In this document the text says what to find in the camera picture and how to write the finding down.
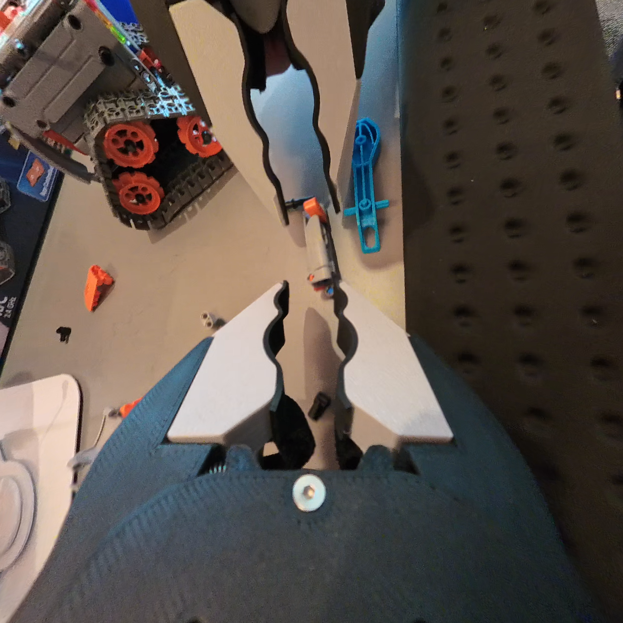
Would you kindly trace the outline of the white stand with wooden tray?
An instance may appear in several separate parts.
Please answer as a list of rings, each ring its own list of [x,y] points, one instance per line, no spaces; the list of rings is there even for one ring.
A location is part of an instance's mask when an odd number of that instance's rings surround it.
[[[67,374],[1,390],[1,622],[27,595],[65,522],[81,407]]]

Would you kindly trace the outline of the light grey curved panel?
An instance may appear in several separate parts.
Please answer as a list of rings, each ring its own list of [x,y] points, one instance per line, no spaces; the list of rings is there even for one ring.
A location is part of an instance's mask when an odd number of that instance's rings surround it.
[[[113,413],[113,408],[105,408],[102,414],[102,420],[100,429],[98,431],[97,437],[95,439],[94,444],[86,449],[79,450],[68,462],[67,468],[73,472],[78,471],[84,466],[91,465],[99,452],[101,451],[102,445],[102,437],[105,431],[106,423],[108,422],[111,414]]]

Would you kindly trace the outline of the blue printed cardboard box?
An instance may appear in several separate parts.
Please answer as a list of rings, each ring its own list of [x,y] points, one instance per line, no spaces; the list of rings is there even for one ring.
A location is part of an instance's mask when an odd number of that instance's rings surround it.
[[[1,130],[1,365],[16,331],[63,175]]]

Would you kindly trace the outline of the light blue separator tool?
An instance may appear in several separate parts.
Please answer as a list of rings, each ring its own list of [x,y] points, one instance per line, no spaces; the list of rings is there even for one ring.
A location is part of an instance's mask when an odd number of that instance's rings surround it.
[[[377,200],[374,190],[374,167],[380,153],[381,133],[378,125],[364,117],[356,122],[351,158],[354,206],[343,209],[344,216],[354,216],[362,253],[380,251],[377,213],[389,206],[388,200]]]

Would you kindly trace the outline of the grey tracked toy robot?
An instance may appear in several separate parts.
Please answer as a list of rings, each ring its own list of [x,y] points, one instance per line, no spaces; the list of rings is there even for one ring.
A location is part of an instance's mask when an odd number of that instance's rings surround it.
[[[101,1],[1,2],[1,122],[38,161],[166,227],[233,169],[140,23]]]

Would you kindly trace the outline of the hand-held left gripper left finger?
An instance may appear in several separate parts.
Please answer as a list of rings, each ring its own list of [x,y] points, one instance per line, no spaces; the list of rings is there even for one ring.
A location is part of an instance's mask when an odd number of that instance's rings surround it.
[[[177,444],[264,446],[284,396],[277,354],[290,288],[278,282],[219,329],[167,432]]]

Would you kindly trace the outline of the grey toy actuator assembly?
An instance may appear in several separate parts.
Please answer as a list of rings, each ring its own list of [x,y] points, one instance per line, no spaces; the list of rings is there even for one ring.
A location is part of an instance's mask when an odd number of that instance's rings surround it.
[[[305,216],[307,283],[325,300],[334,297],[341,280],[329,223],[318,215]]]

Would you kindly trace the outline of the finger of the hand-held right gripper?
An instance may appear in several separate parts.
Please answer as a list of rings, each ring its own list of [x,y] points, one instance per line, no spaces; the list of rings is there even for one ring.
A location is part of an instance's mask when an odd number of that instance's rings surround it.
[[[215,137],[261,205],[289,224],[284,194],[269,159],[269,139],[250,97],[251,54],[228,3],[181,1],[169,8]]]
[[[292,42],[315,79],[317,125],[328,156],[327,176],[336,212],[347,207],[354,129],[360,100],[346,1],[288,1]]]

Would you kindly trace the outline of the black studded foam mat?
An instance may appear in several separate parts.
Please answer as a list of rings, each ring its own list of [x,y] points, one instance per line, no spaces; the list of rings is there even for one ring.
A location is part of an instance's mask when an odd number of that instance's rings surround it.
[[[401,1],[406,323],[622,621],[622,119],[594,1]]]

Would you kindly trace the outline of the person's torso in blue sweater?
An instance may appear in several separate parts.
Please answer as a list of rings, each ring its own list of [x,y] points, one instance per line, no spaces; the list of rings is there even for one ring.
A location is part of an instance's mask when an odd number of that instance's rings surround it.
[[[596,1],[615,96],[622,108],[622,1]]]

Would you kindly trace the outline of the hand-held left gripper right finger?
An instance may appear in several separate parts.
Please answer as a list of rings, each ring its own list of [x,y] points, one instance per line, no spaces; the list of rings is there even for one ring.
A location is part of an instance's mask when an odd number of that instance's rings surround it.
[[[351,285],[334,293],[336,342],[343,354],[339,432],[358,447],[446,444],[454,434],[409,335]]]

